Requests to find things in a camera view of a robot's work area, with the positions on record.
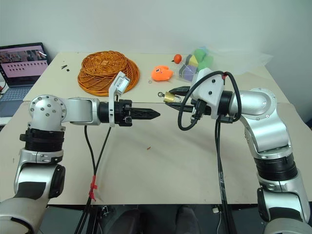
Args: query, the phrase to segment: laptop screen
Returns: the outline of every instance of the laptop screen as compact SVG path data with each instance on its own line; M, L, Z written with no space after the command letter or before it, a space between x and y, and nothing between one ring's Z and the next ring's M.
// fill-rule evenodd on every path
M9 86L34 84L48 64L42 43L0 47L0 72Z

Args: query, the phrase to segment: small orange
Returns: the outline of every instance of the small orange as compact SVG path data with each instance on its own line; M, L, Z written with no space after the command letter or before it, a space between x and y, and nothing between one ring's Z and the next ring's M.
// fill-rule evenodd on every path
M182 61L182 56L179 55L179 54L176 54L175 57L174 57L174 62L176 64L179 64L181 61Z

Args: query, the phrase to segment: laptop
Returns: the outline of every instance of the laptop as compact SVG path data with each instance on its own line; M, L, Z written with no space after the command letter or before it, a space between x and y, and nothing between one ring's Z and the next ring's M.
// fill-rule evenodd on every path
M0 46L0 73L9 89L0 98L0 117L11 117L50 60L42 43Z

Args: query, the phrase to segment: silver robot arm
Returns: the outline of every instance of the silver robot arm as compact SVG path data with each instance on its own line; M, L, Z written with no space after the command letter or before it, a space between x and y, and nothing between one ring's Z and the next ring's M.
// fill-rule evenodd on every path
M212 71L201 70L192 86ZM191 87L172 89L167 95L186 96ZM241 122L245 138L257 167L260 188L257 190L261 217L269 222L265 234L312 234L308 197L300 171L293 159L293 149L287 127L279 118L275 95L266 89L239 91L242 104ZM202 82L191 94L193 105L184 106L192 112L191 121L202 115L213 119L230 119L238 112L235 94L224 91L224 77L215 75ZM179 110L180 103L167 103Z
M109 102L96 98L63 99L41 95L29 105L32 121L20 140L25 147L19 153L14 182L15 196L0 203L0 234L35 234L46 206L64 187L64 122L76 125L132 126L133 119L153 119L160 114L151 109L132 108L131 100L114 101L126 89L129 79L119 73L110 87Z

